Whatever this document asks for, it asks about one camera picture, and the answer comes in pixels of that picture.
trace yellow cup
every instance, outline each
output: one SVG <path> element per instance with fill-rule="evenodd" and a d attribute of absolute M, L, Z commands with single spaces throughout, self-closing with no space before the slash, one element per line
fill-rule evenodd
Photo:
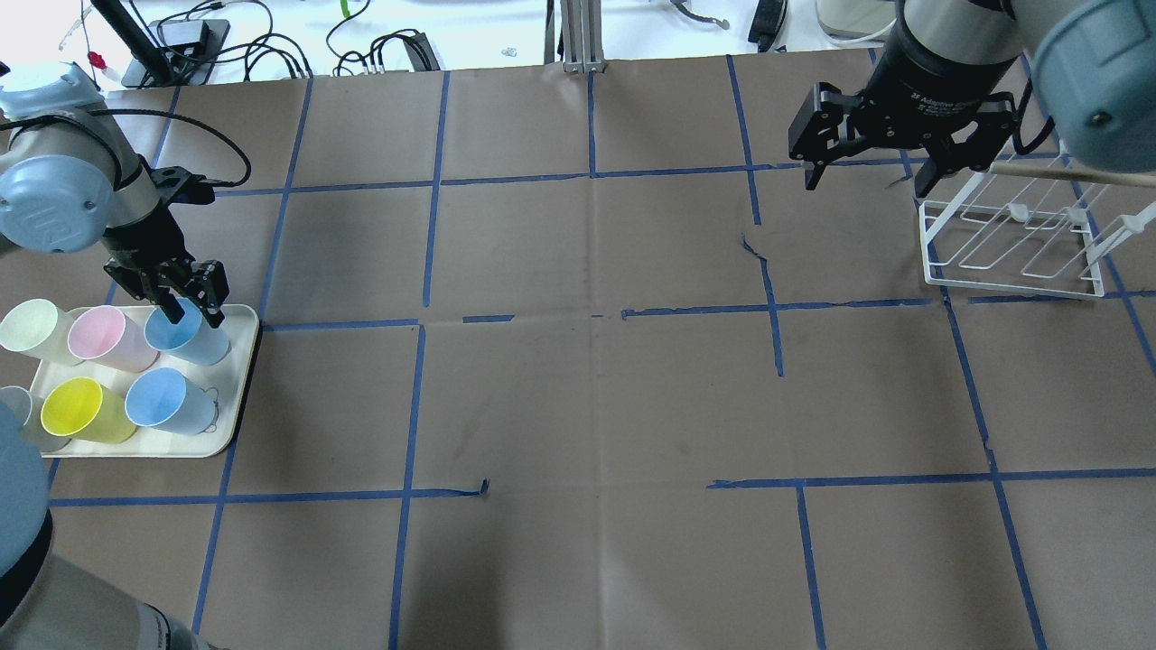
<path fill-rule="evenodd" d="M 53 436 L 117 444 L 136 431 L 125 414 L 125 399 L 96 379 L 75 377 L 44 400 L 40 424 Z"/>

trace light blue cup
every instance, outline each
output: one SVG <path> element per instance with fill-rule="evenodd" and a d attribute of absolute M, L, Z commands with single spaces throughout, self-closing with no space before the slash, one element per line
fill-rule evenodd
<path fill-rule="evenodd" d="M 185 315 L 176 324 L 164 312 L 153 310 L 144 323 L 144 340 L 153 349 L 184 359 L 197 365 L 213 365 L 229 354 L 229 335 L 205 322 L 200 310 L 188 298 L 177 298 Z"/>
<path fill-rule="evenodd" d="M 157 368 L 133 382 L 125 413 L 138 427 L 195 436 L 216 420 L 216 402 L 173 368 Z"/>

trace white tray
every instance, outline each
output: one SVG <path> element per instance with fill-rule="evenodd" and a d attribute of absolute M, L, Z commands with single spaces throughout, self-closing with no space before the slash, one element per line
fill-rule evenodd
<path fill-rule="evenodd" d="M 80 316 L 88 309 L 90 308 L 74 309 L 68 313 Z M 154 308 L 121 306 L 118 309 L 143 326 Z M 120 444 L 74 440 L 59 451 L 43 456 L 45 458 L 207 458 L 229 446 L 229 441 L 232 440 L 240 418 L 245 384 L 257 347 L 257 335 L 260 332 L 260 319 L 251 306 L 244 304 L 227 304 L 221 308 L 221 311 L 224 313 L 224 323 L 221 327 L 229 334 L 230 341 L 229 354 L 224 359 L 214 365 L 203 367 L 161 353 L 156 362 L 147 369 L 176 368 L 202 389 L 216 389 L 217 419 L 213 427 L 195 436 L 183 436 L 140 427 L 131 438 Z M 42 361 L 36 371 L 36 378 L 32 379 L 30 392 L 46 398 L 52 389 L 67 379 L 91 377 L 124 397 L 140 375 L 140 372 L 125 372 L 108 368 L 91 361 L 81 362 L 79 365 L 61 365 Z M 209 390 L 209 394 L 213 396 L 214 391 Z"/>

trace white wire rack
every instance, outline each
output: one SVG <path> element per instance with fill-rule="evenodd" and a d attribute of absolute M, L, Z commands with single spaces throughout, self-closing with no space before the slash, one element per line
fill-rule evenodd
<path fill-rule="evenodd" d="M 924 279 L 1017 294 L 1103 296 L 1101 260 L 1156 217 L 1156 176 L 1075 169 L 1062 148 L 1046 167 L 1013 158 L 973 173 L 950 201 L 919 206 Z M 1148 190 L 1128 213 L 1096 210 L 1117 185 Z"/>

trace cup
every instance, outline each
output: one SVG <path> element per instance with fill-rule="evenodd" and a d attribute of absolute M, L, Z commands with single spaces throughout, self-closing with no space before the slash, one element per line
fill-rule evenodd
<path fill-rule="evenodd" d="M 229 334 L 213 328 L 193 301 L 179 297 L 185 315 L 176 324 L 160 309 L 153 310 L 144 323 L 144 339 L 154 348 L 197 365 L 213 365 L 229 354 Z"/>
<path fill-rule="evenodd" d="M 195 436 L 216 420 L 213 398 L 173 368 L 138 377 L 125 397 L 125 412 L 139 427 Z"/>
<path fill-rule="evenodd" d="M 5 386 L 0 389 L 0 405 L 8 407 L 20 421 L 20 437 L 28 444 L 51 453 L 59 451 L 68 444 L 68 438 L 53 436 L 44 430 L 40 424 L 40 398 L 34 396 L 21 386 Z"/>
<path fill-rule="evenodd" d="M 125 400 L 96 379 L 75 377 L 49 393 L 40 424 L 53 436 L 118 444 L 136 431 L 125 415 Z"/>
<path fill-rule="evenodd" d="M 158 353 L 144 340 L 144 330 L 112 305 L 94 306 L 68 331 L 68 350 L 86 361 L 140 372 Z"/>
<path fill-rule="evenodd" d="M 0 347 L 35 359 L 76 365 L 80 359 L 68 350 L 73 317 L 51 301 L 32 298 L 13 308 L 0 320 Z"/>

